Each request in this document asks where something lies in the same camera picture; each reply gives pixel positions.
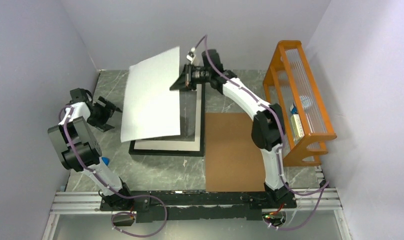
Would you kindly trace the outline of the sunflower photo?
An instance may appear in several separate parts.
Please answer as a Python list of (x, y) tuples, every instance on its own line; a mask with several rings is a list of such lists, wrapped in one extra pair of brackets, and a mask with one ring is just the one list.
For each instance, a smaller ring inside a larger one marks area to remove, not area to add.
[(179, 77), (179, 68), (178, 46), (129, 67), (121, 119), (122, 143), (181, 133), (180, 93), (170, 90)]

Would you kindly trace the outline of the brown backing board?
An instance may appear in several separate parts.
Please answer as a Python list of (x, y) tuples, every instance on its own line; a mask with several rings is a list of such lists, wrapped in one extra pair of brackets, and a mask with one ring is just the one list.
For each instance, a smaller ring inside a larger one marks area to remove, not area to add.
[(263, 192), (262, 154), (246, 113), (205, 114), (205, 187), (208, 192)]

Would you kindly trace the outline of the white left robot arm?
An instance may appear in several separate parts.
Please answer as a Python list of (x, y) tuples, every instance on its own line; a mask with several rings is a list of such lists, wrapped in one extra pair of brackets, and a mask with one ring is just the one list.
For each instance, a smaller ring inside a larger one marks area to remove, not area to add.
[(62, 166), (89, 177), (110, 207), (129, 209), (133, 196), (127, 184), (103, 161), (101, 147), (91, 131), (91, 127), (103, 133), (114, 129), (107, 122), (115, 112), (122, 110), (101, 96), (94, 101), (91, 92), (84, 88), (71, 90), (70, 96), (59, 123), (47, 130)]

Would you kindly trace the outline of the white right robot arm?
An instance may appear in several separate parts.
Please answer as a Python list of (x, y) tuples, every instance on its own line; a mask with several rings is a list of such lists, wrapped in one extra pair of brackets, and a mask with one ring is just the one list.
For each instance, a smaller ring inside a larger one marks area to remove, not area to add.
[(283, 201), (294, 200), (284, 175), (284, 119), (279, 104), (270, 104), (248, 89), (231, 70), (223, 69), (218, 52), (208, 49), (202, 53), (203, 65), (195, 65), (196, 48), (187, 53), (187, 63), (170, 91), (193, 91), (198, 85), (211, 88), (236, 103), (251, 119), (251, 139), (259, 148), (265, 170), (265, 202), (272, 208)]

